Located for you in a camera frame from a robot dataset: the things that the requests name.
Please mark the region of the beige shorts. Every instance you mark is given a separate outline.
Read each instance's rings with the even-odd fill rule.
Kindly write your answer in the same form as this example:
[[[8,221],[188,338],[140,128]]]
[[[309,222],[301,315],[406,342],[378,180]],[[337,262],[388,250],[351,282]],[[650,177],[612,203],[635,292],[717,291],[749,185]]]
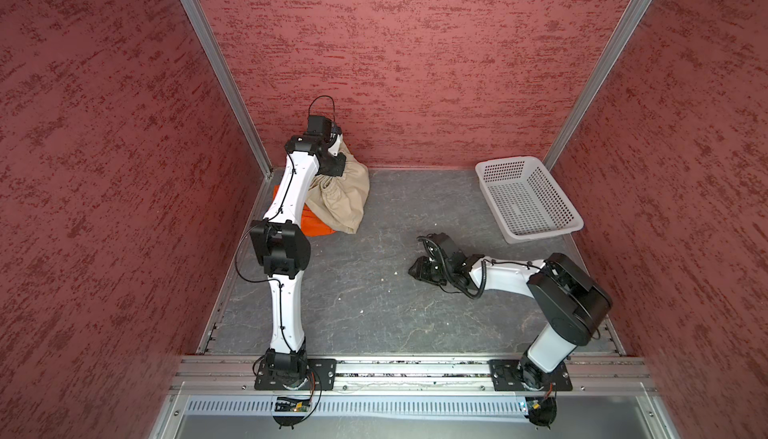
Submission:
[[[306,202],[336,232],[353,235],[358,232],[364,217],[370,177],[368,168],[354,157],[344,142],[342,152],[347,157],[344,174],[341,177],[316,176]]]

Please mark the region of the orange shorts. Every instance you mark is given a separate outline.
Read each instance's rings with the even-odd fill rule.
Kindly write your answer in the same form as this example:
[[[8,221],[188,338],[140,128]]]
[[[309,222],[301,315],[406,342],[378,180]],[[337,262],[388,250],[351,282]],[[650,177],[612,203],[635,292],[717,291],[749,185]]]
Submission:
[[[309,202],[306,202],[302,209],[301,230],[308,238],[330,236],[336,233],[310,209]]]

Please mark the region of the white plastic laundry basket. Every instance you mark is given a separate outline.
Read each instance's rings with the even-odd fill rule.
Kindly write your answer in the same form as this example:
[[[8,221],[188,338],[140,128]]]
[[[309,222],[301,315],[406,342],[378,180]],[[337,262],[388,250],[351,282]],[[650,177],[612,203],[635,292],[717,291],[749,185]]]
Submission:
[[[584,221],[544,164],[511,157],[475,166],[479,187],[508,244],[579,232]]]

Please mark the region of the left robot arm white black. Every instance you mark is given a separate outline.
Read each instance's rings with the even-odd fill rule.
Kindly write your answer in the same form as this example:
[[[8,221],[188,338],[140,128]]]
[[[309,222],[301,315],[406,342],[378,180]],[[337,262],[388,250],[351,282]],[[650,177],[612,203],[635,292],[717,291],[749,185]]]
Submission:
[[[313,386],[301,319],[301,285],[311,258],[311,245],[301,228],[303,209],[315,177],[343,173],[343,135],[328,139],[305,134],[287,143],[286,167],[273,202],[249,226],[245,239],[263,268],[272,300],[272,335],[256,371],[256,383],[286,390]]]

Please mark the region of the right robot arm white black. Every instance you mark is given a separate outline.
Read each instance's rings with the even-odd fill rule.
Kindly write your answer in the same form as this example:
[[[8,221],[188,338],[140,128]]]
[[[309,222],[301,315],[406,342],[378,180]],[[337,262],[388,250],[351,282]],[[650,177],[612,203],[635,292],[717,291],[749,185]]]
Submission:
[[[451,286],[470,300],[501,291],[530,298],[539,307],[547,324],[510,376],[523,389],[552,387],[565,360],[589,344],[613,306],[609,294],[565,254],[522,262],[466,256],[427,238],[422,242],[425,254],[408,270],[413,279]]]

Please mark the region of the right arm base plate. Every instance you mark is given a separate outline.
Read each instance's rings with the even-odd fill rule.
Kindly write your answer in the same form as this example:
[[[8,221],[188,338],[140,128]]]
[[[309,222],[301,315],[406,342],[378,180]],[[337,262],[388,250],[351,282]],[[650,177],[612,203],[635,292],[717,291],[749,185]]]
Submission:
[[[490,378],[497,392],[530,392],[544,393],[570,392],[573,384],[566,364],[561,362],[553,371],[544,372],[533,362],[524,358],[493,359],[488,361]]]

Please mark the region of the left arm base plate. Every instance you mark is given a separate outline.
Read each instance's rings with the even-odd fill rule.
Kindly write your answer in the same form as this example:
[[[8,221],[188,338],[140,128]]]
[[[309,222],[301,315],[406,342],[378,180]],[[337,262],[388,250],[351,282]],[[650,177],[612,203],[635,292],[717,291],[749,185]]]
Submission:
[[[272,361],[262,359],[255,369],[253,388],[257,391],[318,392],[334,388],[338,361],[331,358],[308,358],[298,362],[295,372],[279,369]]]

